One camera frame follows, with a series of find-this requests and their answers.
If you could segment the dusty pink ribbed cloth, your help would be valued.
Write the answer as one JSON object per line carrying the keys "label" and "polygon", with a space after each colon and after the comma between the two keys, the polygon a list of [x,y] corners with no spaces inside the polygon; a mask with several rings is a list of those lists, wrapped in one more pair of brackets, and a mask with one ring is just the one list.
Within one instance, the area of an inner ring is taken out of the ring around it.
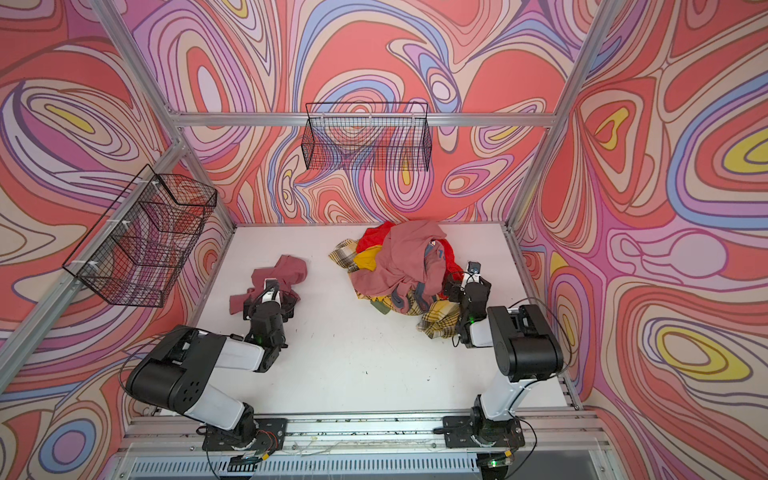
{"label": "dusty pink ribbed cloth", "polygon": [[255,299],[264,290],[265,281],[268,279],[275,279],[280,286],[281,295],[285,295],[297,303],[301,297],[294,291],[293,287],[302,283],[307,274],[307,263],[303,259],[291,255],[281,255],[274,266],[257,268],[252,272],[251,286],[245,293],[229,298],[229,314],[242,313],[245,302]]}

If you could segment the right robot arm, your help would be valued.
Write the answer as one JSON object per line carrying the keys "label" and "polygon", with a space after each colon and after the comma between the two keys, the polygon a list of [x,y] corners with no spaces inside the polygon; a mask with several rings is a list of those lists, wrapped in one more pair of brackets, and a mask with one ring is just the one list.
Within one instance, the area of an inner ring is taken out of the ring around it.
{"label": "right robot arm", "polygon": [[479,273],[466,272],[457,290],[459,342],[491,349],[498,373],[467,416],[445,416],[435,433],[450,449],[516,450],[525,444],[517,410],[534,386],[562,371],[562,348],[538,306],[490,306],[491,283]]}

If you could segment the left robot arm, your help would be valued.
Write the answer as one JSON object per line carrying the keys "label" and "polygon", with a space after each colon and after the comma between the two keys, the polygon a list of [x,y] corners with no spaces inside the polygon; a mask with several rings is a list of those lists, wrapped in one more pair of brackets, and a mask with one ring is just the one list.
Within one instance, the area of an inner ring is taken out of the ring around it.
{"label": "left robot arm", "polygon": [[207,452],[238,452],[241,463],[258,463],[281,450],[287,421],[259,421],[254,408],[211,384],[217,370],[263,374],[288,347],[285,323],[298,297],[269,278],[243,301],[248,332],[223,335],[177,326],[132,369],[125,383],[133,399],[200,423]]}

